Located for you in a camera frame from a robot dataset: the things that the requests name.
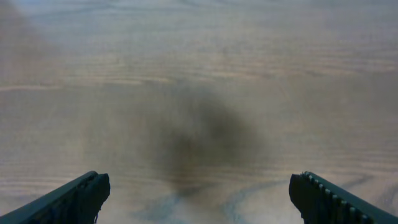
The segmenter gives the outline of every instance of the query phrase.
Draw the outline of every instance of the wood grain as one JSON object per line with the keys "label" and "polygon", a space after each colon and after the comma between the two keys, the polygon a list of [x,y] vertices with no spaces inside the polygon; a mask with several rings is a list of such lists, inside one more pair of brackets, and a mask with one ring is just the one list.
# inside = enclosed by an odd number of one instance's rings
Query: wood grain
{"label": "wood grain", "polygon": [[310,170],[398,215],[397,10],[0,1],[0,214],[96,170],[100,223],[302,223]]}

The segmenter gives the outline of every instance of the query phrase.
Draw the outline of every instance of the wooden table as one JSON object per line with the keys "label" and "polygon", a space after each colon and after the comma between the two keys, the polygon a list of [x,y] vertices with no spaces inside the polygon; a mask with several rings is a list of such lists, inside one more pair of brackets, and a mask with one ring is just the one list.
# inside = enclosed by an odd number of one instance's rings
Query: wooden table
{"label": "wooden table", "polygon": [[302,223],[310,170],[397,215],[395,2],[0,1],[0,214],[96,170],[99,223]]}

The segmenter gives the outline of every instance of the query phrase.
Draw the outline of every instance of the wooden surface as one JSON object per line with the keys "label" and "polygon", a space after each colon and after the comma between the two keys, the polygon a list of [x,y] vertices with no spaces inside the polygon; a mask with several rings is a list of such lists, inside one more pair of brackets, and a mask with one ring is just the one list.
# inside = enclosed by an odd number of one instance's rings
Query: wooden surface
{"label": "wooden surface", "polygon": [[0,214],[89,170],[99,223],[301,223],[310,170],[398,215],[395,0],[0,0]]}

